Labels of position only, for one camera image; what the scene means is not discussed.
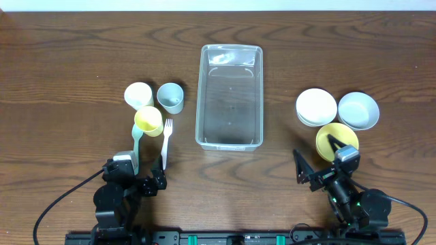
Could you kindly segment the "white plastic cup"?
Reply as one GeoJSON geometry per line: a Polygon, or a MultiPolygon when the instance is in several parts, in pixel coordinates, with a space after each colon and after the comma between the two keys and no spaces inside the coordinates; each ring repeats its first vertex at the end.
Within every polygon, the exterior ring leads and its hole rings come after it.
{"type": "Polygon", "coordinates": [[[130,84],[125,89],[124,100],[135,110],[145,106],[154,106],[152,89],[148,84],[143,82],[130,84]]]}

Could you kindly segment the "yellow plastic cup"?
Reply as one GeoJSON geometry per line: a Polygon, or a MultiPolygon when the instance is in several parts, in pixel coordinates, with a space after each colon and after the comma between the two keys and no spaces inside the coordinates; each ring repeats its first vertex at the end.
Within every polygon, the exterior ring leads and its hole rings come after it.
{"type": "Polygon", "coordinates": [[[140,108],[134,116],[135,125],[150,137],[159,136],[164,129],[161,112],[153,106],[140,108]]]}

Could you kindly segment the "yellow plastic bowl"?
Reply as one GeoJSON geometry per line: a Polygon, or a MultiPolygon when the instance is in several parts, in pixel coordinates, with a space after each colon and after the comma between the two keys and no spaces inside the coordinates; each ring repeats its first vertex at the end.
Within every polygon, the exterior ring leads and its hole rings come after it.
{"type": "Polygon", "coordinates": [[[328,142],[328,135],[343,142],[346,145],[351,144],[357,150],[359,149],[359,141],[357,135],[348,126],[333,122],[324,125],[316,135],[315,145],[317,153],[326,161],[332,162],[334,160],[334,151],[328,142]]]}

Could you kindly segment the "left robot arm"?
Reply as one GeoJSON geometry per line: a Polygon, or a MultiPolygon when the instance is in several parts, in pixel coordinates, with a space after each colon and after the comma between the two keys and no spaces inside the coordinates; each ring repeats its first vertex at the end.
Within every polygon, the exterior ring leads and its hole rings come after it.
{"type": "Polygon", "coordinates": [[[154,197],[167,187],[162,157],[151,168],[152,176],[135,175],[130,159],[111,158],[102,167],[105,185],[93,196],[97,224],[91,244],[151,244],[151,234],[134,220],[143,197],[154,197]]]}

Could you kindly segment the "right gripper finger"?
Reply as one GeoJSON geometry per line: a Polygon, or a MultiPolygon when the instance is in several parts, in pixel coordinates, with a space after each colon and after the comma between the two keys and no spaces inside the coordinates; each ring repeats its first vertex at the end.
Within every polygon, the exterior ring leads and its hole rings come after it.
{"type": "Polygon", "coordinates": [[[336,137],[334,137],[331,134],[327,135],[328,143],[330,144],[330,147],[332,148],[332,151],[335,153],[337,150],[346,147],[346,144],[338,140],[336,137]]]}
{"type": "Polygon", "coordinates": [[[296,164],[296,179],[297,183],[304,184],[312,181],[312,175],[314,174],[311,166],[306,162],[301,153],[297,150],[293,150],[294,162],[296,164]]]}

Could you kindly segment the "white plastic bowl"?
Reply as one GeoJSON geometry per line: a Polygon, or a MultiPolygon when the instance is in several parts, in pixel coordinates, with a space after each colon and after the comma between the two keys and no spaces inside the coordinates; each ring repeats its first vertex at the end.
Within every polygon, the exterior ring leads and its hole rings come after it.
{"type": "Polygon", "coordinates": [[[337,103],[329,92],[320,88],[310,88],[297,97],[296,114],[304,125],[321,127],[335,119],[337,103]]]}

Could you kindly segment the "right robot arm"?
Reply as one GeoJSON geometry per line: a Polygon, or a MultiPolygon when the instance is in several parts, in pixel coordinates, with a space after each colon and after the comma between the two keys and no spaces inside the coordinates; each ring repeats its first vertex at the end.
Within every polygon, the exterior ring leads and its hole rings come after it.
{"type": "Polygon", "coordinates": [[[303,156],[293,150],[297,183],[310,184],[311,191],[328,193],[329,202],[340,222],[359,230],[378,230],[388,226],[391,201],[378,189],[357,190],[352,174],[360,163],[359,151],[329,134],[328,143],[333,150],[332,165],[322,171],[313,171],[303,156]]]}

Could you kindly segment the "grey plastic bowl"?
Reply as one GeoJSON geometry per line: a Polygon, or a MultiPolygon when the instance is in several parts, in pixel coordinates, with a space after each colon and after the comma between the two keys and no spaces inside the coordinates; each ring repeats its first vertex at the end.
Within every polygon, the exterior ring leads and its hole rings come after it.
{"type": "Polygon", "coordinates": [[[377,102],[369,95],[351,92],[341,98],[338,104],[338,120],[354,131],[374,127],[380,116],[377,102]]]}

